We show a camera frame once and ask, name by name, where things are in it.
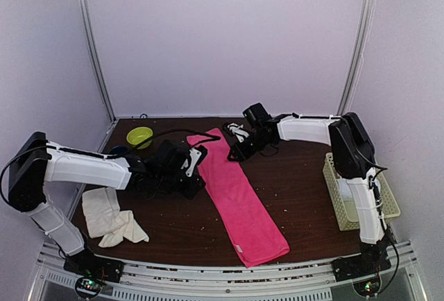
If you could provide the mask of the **pink towel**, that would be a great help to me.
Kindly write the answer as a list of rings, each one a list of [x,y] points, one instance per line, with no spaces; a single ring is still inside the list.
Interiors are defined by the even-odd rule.
[[[238,162],[228,160],[230,147],[222,132],[209,135],[218,141],[203,142],[201,135],[187,137],[189,145],[203,144],[207,156],[198,165],[205,189],[214,203],[235,252],[245,267],[268,263],[290,252],[290,246],[258,198]]]

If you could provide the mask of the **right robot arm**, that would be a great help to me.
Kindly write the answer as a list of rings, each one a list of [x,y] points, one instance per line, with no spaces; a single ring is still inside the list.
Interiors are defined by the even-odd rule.
[[[361,254],[355,266],[362,274],[372,273],[382,263],[388,243],[382,198],[375,183],[383,168],[375,161],[375,147],[358,114],[311,117],[292,113],[273,117],[261,103],[256,103],[244,110],[243,116],[249,129],[238,123],[223,125],[223,130],[237,139],[228,153],[231,162],[244,162],[281,141],[330,146],[334,168],[345,180],[357,210]]]

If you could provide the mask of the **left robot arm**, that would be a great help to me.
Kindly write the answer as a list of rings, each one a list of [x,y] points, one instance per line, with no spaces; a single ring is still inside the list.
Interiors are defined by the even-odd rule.
[[[100,238],[105,248],[123,239],[148,241],[132,214],[119,208],[117,192],[145,197],[179,193],[192,199],[205,185],[197,168],[206,155],[204,146],[171,140],[164,140],[147,158],[133,155],[132,150],[103,154],[66,147],[49,141],[43,132],[34,132],[3,167],[1,184],[7,189],[1,195],[7,205],[29,216],[83,275],[93,276],[100,262],[87,238]],[[44,190],[48,183],[93,186],[83,194],[87,234],[50,200]]]

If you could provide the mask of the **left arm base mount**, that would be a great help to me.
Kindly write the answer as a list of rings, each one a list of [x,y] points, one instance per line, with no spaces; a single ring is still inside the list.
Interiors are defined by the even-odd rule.
[[[79,277],[74,282],[74,291],[84,300],[91,300],[105,290],[108,282],[119,283],[124,263],[116,259],[98,257],[89,250],[77,255],[63,255],[63,268]]]

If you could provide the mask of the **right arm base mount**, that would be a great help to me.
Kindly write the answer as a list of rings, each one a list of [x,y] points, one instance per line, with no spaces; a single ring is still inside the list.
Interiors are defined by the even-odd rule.
[[[354,292],[367,299],[376,297],[382,291],[381,272],[390,268],[391,261],[387,255],[374,259],[372,255],[360,254],[332,261],[335,280],[352,280]]]

